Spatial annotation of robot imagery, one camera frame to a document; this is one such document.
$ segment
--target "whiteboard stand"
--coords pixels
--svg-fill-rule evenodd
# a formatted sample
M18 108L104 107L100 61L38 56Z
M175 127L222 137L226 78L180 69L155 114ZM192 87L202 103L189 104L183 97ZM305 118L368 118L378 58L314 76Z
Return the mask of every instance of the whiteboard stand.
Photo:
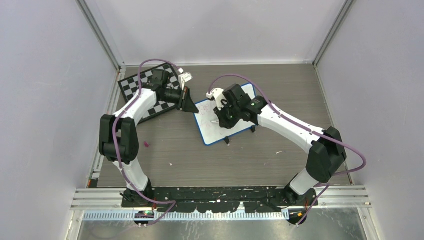
M252 84L246 83L242 85L241 88L246 94L249 95L251 99L255 98L255 88ZM201 138L206 146L210 146L221 140L224 140L227 144L229 144L230 137L233 135L236 135L247 129L251 129L253 133L256 131L255 124L253 122L246 122L243 120L240 120L231 129L221 128L220 124L218 123L218 117L214 113L214 108L216 106L216 101L205 99L196 103L196 107L199 110L199 113L193 113Z

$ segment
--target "gray wood tabletop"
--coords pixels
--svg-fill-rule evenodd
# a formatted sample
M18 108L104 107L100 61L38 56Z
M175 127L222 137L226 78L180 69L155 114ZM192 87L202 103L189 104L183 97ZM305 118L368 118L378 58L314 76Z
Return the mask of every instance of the gray wood tabletop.
M317 127L331 125L318 78L311 64L186 66L193 75L187 83L194 102L206 98L210 83L223 74L241 74L255 83L286 113ZM128 68L126 76L137 73ZM214 87L244 84L235 77L220 79ZM118 108L125 104L120 97ZM156 187L284 186L306 165L307 154L281 135L257 126L206 146L192 113L171 110L137 126L138 160ZM330 181L349 185L347 175ZM98 187L125 187L118 169L103 163Z

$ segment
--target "gray wall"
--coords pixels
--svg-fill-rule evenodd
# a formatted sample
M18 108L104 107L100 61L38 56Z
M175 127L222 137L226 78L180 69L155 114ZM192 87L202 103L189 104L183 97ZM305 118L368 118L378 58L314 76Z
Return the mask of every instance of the gray wall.
M311 62L343 0L87 0L127 65Z
M73 0L0 1L0 233L60 240L116 71Z
M423 239L424 1L356 1L318 70L386 239ZM348 154L349 166L360 164Z

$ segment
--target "black and white checkered pattern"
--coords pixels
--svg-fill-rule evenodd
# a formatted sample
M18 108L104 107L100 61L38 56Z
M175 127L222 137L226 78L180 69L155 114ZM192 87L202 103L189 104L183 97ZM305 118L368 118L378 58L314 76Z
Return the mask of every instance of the black and white checkered pattern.
M169 72L170 79L168 81L167 87L178 89L178 87L180 86L180 83L178 82L178 77L177 77L178 75L174 71L174 69L167 63L151 68L149 70L143 71L140 75L141 83L143 84L147 83L148 77L152 75L152 70L154 69L161 69L161 70L166 70L167 72ZM125 102L128 103L128 101L130 101L131 98L134 97L137 90L139 89L139 76L138 75L130 76L128 78L125 78L124 80L119 81L118 84L122 92L123 98L125 99ZM150 108L146 112L146 114L141 118L139 123L145 122L160 114L166 113L169 110L172 110L174 108L175 108L174 103L166 103L164 101L157 101L156 104L152 108Z

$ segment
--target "cable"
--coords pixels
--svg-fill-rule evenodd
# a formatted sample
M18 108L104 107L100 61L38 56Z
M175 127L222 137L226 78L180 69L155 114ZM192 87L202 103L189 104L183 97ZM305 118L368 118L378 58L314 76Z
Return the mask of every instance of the cable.
M312 133L312 134L314 134L314 135L316 135L316 136L318 136L318 137L320 137L320 138L323 138L323 139L325 139L325 140L328 140L328 141L330 141L330 142L333 142L333 143L335 143L335 144L338 144L338 145L340 145L340 146L343 146L343 147L345 147L345 148L347 148L347 149L349 149L349 150L351 150L352 152L354 152L355 154L357 154L361 159L362 159L362 165L361 166L359 166L359 167L357 167L357 168L354 168L354 169L351 169L351 170L346 170L346 171L341 171L341 172L336 172L335 174L333 174L333 176L338 176L338 175L342 175L342 174L349 174L349 173L353 173L353 172L357 172L357 171L359 171L359 170L361 170L361 169L363 169L363 168L365 168L365 166L367 165L367 159L365 158L365 156L359 151L359 150L357 150L356 148L354 148L353 146L350 146L349 144L346 144L346 143L344 143L344 142L341 142L341 141L339 141L339 140L336 140L336 139L334 139L334 138L331 138L331 137L328 137L328 136L325 136L325 135L323 135L323 134L321 134L321 133L319 133L319 132L316 132L316 131L313 131L312 129L310 129L309 127L307 127L307 126L304 126L304 125L302 125L302 124L300 124L300 123L298 123L298 122L296 122L296 121L294 121L294 120L292 120L292 119L290 119L290 118L288 118L287 116L285 116L284 114L282 114L282 113L280 113L274 106L273 106L273 104L271 103L271 101L270 101L270 99L267 97L267 95L264 93L264 91L262 91L262 89L256 84L256 83L254 83L252 80L250 80L249 78L247 78L247 77L245 77L245 76L242 76L242 75L240 75L240 74L225 74L225 75L222 75L222 76L219 76L217 79L215 79L211 84L210 84L210 86L209 86L209 89L207 90L207 92L208 93L210 93L211 91L212 91L212 87L213 87L213 85L214 85L214 83L216 82L216 81L218 81L219 79L221 79L221 78L224 78L224 77L236 77L236 78L240 78L240 79L243 79L243 80L245 80L245 81L247 81L248 83L250 83L250 84L252 84L259 92L260 92L260 94L262 94L262 97L265 99L265 101L266 101L266 103L269 105L269 107L279 116L279 117L281 117L281 118L283 118L284 120L286 120L286 121L288 121L289 123L291 123L291 124L293 124L293 125L295 125L295 126L297 126L297 127L299 127L299 128L301 128L301 129L303 129L303 130L305 130L305 131L307 131L307 132L309 132L309 133ZM300 219L300 221L297 223L297 224L299 224L299 223L301 223L304 219L305 219L305 217L307 216L307 214L308 214L308 212L312 209L312 206L317 202L317 200L318 200L318 198L329 188L329 184L324 184L324 183L318 183L317 185L315 185L314 187L321 187L321 186L326 186L325 188L324 188L324 190L313 200L313 202L312 202L312 204L311 204L311 206L310 206L310 208L306 211L306 213L305 213L305 215L303 215L303 217Z
M171 66L174 66L175 68L177 68L178 70L180 70L181 68L178 67L177 65L175 65L174 63L167 61L167 60L162 60L162 59L157 59L157 58L153 58L153 59L149 59L146 60L144 62L142 62L140 64L140 66L138 67L138 94L135 95L132 98L131 103L124 109L124 111L121 111L121 113L116 116L115 121L113 122L112 125L112 137L113 137L113 143L115 145L115 151L116 151L116 158L118 160L119 163L119 170L122 173L123 178L125 179L125 181L138 193L138 195L140 195L140 197L142 197L143 199L145 199L146 201L149 201L153 204L171 204L171 206L160 216L158 217L156 220L154 220L153 222L149 222L147 224L147 226L151 226L153 224L156 224L160 219L162 219L167 213L169 213L169 211L175 206L175 204L177 204L176 201L171 200L171 201L156 201L156 200L152 200L146 196L144 196L137 188L136 186L128 179L127 175L125 174L124 168L122 167L122 159L121 159L121 153L119 151L119 145L118 145L118 138L117 138L117 124L119 119L131 108L131 106L133 106L137 100L140 98L141 94L142 94L142 77L141 77L141 70L144 64L148 63L148 62L153 62L153 61L159 61L159 62L164 62L167 63Z

